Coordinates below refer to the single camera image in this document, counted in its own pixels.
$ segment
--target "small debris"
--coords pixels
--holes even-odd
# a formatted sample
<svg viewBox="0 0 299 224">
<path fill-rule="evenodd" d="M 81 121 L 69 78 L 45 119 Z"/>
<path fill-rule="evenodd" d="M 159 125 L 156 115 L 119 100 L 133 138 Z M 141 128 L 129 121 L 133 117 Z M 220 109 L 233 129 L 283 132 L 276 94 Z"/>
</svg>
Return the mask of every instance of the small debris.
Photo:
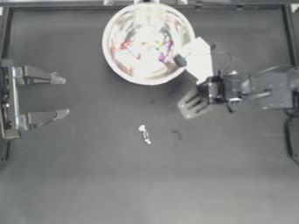
<svg viewBox="0 0 299 224">
<path fill-rule="evenodd" d="M 145 126 L 144 125 L 140 125 L 139 127 L 139 131 L 143 133 L 143 139 L 144 141 L 147 142 L 147 144 L 151 144 L 151 140 L 149 140 L 149 133 L 148 131 L 145 130 Z"/>
</svg>

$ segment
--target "metal bowl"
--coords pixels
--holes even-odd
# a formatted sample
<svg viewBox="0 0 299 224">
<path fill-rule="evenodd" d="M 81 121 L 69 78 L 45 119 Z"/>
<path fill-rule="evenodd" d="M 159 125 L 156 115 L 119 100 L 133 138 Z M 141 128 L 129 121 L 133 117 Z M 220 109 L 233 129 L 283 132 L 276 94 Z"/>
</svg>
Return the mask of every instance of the metal bowl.
<svg viewBox="0 0 299 224">
<path fill-rule="evenodd" d="M 132 4 L 116 13 L 104 30 L 107 63 L 136 84 L 165 83 L 184 70 L 173 56 L 192 39 L 192 26 L 175 8 L 160 3 Z"/>
</svg>

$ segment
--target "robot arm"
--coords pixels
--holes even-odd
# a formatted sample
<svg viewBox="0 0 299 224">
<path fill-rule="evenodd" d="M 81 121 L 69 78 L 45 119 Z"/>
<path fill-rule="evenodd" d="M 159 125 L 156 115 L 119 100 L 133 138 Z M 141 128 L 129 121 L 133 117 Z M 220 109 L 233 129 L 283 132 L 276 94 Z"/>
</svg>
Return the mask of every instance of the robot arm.
<svg viewBox="0 0 299 224">
<path fill-rule="evenodd" d="M 201 116 L 223 105 L 251 100 L 262 109 L 296 109 L 299 70 L 292 66 L 275 66 L 242 80 L 238 74 L 212 72 L 211 48 L 201 38 L 183 47 L 175 57 L 197 79 L 196 87 L 177 103 L 187 120 Z"/>
</svg>

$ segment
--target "black table surface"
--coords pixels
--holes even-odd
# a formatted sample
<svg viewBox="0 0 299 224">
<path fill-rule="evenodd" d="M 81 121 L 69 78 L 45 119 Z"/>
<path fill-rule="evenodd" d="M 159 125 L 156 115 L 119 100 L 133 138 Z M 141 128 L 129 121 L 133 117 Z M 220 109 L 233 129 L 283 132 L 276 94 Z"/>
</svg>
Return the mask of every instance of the black table surface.
<svg viewBox="0 0 299 224">
<path fill-rule="evenodd" d="M 279 10 L 181 12 L 196 35 L 232 53 L 236 70 L 290 63 Z M 223 109 L 187 122 L 176 108 L 195 82 L 187 73 L 145 87 L 111 71 L 100 43 L 113 13 L 13 13 L 9 58 L 68 80 L 23 87 L 21 111 L 71 112 L 15 143 L 0 172 L 0 223 L 298 223 L 283 113 L 244 104 L 233 115 Z"/>
</svg>

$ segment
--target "bowl rim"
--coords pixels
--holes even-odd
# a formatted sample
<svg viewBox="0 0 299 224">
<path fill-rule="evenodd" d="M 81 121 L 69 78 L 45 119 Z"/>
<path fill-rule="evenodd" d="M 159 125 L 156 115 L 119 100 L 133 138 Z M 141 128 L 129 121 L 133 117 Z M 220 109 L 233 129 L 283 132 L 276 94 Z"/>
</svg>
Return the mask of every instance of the bowl rim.
<svg viewBox="0 0 299 224">
<path fill-rule="evenodd" d="M 141 78 L 136 78 L 129 76 L 116 65 L 116 63 L 112 60 L 112 57 L 108 53 L 108 34 L 111 31 L 111 27 L 113 25 L 113 23 L 116 22 L 116 20 L 119 19 L 119 17 L 127 12 L 131 11 L 133 8 L 140 7 L 141 5 L 156 5 L 164 9 L 167 9 L 168 11 L 171 11 L 179 18 L 180 20 L 185 23 L 187 29 L 191 33 L 191 40 L 195 39 L 195 33 L 193 33 L 193 29 L 191 26 L 191 23 L 188 21 L 188 19 L 185 18 L 185 16 L 169 5 L 165 5 L 163 3 L 135 3 L 128 5 L 124 9 L 121 9 L 115 15 L 113 17 L 109 19 L 105 29 L 104 29 L 104 33 L 103 33 L 103 40 L 101 40 L 101 48 L 103 48 L 103 53 L 104 53 L 104 57 L 107 60 L 107 63 L 109 65 L 109 67 L 112 68 L 112 70 L 115 71 L 115 73 L 121 76 L 127 81 L 135 83 L 135 84 L 140 84 L 140 85 L 147 85 L 147 86 L 153 86 L 153 85 L 160 85 L 164 84 L 165 82 L 168 82 L 169 80 L 172 80 L 173 78 L 176 78 L 183 71 L 185 70 L 185 67 L 180 67 L 171 75 L 163 77 L 161 79 L 157 80 L 144 80 Z"/>
</svg>

